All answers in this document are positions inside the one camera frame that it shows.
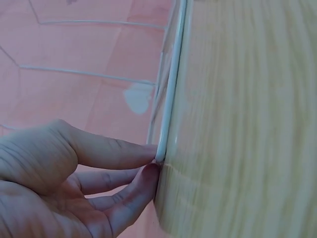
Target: white metal rod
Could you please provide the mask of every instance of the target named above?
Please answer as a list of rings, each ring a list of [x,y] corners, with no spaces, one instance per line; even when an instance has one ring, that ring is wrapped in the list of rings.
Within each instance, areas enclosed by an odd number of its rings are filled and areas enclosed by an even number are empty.
[[[169,62],[167,69],[163,72],[162,82],[159,86],[158,96],[157,96],[157,99],[156,99],[156,102],[154,105],[154,110],[152,111],[152,114],[151,114],[151,121],[154,121],[157,114],[158,114],[159,105],[160,105],[160,102],[161,102],[162,97],[164,95],[164,90],[167,86],[167,82],[168,82],[168,78],[169,78],[169,74],[170,74],[170,68],[171,68],[171,62]]]
[[[167,83],[167,80],[164,80],[162,85],[160,85],[159,87],[158,86],[156,87],[156,88],[159,88],[159,90],[158,90],[157,98],[154,100],[154,105],[152,106],[152,111],[150,116],[150,126],[148,129],[148,136],[147,136],[147,144],[150,144],[152,142],[154,122],[159,111],[159,106],[162,100],[164,89],[166,88],[166,83]]]
[[[162,51],[163,51],[164,48],[165,48],[166,39],[167,39],[169,30],[170,30],[170,26],[171,26],[171,24],[172,24],[173,16],[174,16],[174,14],[175,14],[176,1],[177,1],[177,0],[174,0],[173,7],[172,7],[172,9],[171,9],[171,11],[170,11],[170,13],[169,13],[169,16],[168,16],[168,23],[167,23],[167,26],[166,26],[166,30],[165,30],[165,32],[164,32],[164,38],[163,38],[163,43],[162,43]]]
[[[154,96],[153,96],[151,115],[153,114],[153,111],[155,110],[155,105],[156,105],[157,96],[158,96],[158,92],[159,92],[159,83],[160,83],[160,75],[161,75],[161,69],[162,69],[162,61],[163,61],[163,52],[161,52],[160,57],[159,57],[157,82],[155,84],[155,91],[154,91]],[[153,120],[151,120],[149,128],[148,128],[148,135],[147,135],[147,142],[146,142],[147,144],[152,143],[153,126],[154,126],[154,123],[153,123]]]
[[[76,71],[76,70],[63,69],[63,68],[37,67],[37,66],[30,66],[30,65],[20,65],[20,68],[44,70],[44,71],[54,71],[54,72],[63,72],[63,73],[76,73],[76,74],[97,76],[97,77],[102,77],[102,78],[117,79],[117,80],[132,82],[132,83],[155,85],[155,83],[150,82],[150,81],[145,81],[145,80],[144,81],[143,80],[136,80],[136,79],[131,79],[131,78],[117,77],[117,76],[113,76],[113,75],[106,75],[106,74],[92,73],[92,72],[85,72],[85,71]]]
[[[41,25],[62,24],[62,23],[104,23],[104,24],[120,24],[120,25],[144,26],[144,27],[150,27],[150,28],[165,29],[165,26],[158,26],[158,25],[139,23],[139,22],[127,22],[127,21],[61,20],[61,21],[40,22]]]
[[[167,90],[166,90],[166,101],[163,110],[162,126],[160,129],[159,144],[155,160],[162,162],[166,154],[167,138],[169,132],[169,125],[172,116],[172,108],[176,90],[176,79],[178,74],[178,67],[180,61],[181,45],[183,39],[185,14],[186,14],[186,0],[181,0],[180,13],[178,16],[178,25],[176,29],[176,37],[174,42],[171,69],[168,78]]]

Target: human skin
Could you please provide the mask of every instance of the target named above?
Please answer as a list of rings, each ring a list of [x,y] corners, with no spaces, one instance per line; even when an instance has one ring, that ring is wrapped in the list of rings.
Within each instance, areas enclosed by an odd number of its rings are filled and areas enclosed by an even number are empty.
[[[0,138],[0,237],[117,237],[154,196],[155,153],[155,146],[90,134],[62,120]],[[78,164],[108,170],[77,173]],[[115,195],[85,198],[125,184]]]

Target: pink tile floor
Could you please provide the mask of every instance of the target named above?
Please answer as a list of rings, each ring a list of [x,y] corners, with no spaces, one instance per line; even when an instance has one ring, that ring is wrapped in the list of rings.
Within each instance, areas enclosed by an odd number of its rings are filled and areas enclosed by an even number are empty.
[[[171,0],[32,0],[41,22],[113,20],[165,26]],[[0,45],[17,61],[156,81],[163,29],[39,25],[27,0],[0,1]],[[86,131],[144,144],[154,87],[96,76],[19,69],[0,51],[0,124],[61,118]],[[0,135],[11,130],[0,127]],[[79,170],[91,170],[79,167]],[[145,215],[121,238],[142,238]]]

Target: wooden panel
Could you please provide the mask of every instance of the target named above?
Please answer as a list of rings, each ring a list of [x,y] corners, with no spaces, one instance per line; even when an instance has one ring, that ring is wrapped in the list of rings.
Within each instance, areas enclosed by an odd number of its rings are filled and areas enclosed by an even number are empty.
[[[317,1],[188,0],[184,34],[147,237],[317,237]]]

